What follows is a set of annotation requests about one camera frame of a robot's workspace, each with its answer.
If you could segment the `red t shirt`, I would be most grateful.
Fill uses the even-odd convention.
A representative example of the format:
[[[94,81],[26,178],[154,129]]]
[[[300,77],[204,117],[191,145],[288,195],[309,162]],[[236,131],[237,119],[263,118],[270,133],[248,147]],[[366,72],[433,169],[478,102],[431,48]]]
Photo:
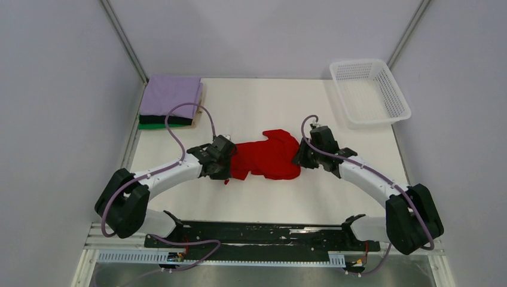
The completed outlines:
[[[262,135],[265,136],[263,141],[236,145],[231,159],[231,177],[242,181],[250,174],[272,180],[299,177],[301,167],[292,162],[298,152],[299,142],[282,129],[266,130]]]

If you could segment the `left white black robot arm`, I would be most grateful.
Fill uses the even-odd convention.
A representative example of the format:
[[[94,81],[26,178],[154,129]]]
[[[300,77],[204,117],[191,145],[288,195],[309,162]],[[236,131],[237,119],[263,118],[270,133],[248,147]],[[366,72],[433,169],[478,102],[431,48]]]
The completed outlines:
[[[140,232],[159,236],[169,247],[178,246],[183,239],[178,218],[168,211],[151,210],[148,203],[183,182],[204,177],[223,181],[231,178],[231,159],[236,151],[229,138],[219,135],[212,143],[188,149],[181,160],[137,173],[118,169],[94,210],[104,220],[105,227],[121,239]]]

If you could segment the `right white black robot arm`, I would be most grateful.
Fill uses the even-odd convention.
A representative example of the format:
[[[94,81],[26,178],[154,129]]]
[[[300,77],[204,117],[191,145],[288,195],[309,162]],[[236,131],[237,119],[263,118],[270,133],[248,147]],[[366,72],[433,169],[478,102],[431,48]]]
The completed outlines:
[[[303,136],[293,162],[306,169],[323,168],[358,187],[384,209],[383,216],[360,214],[346,219],[341,234],[346,248],[357,249],[366,241],[390,243],[404,255],[435,248],[444,226],[427,187],[388,178],[356,151],[340,148],[328,126],[310,127],[310,136]]]

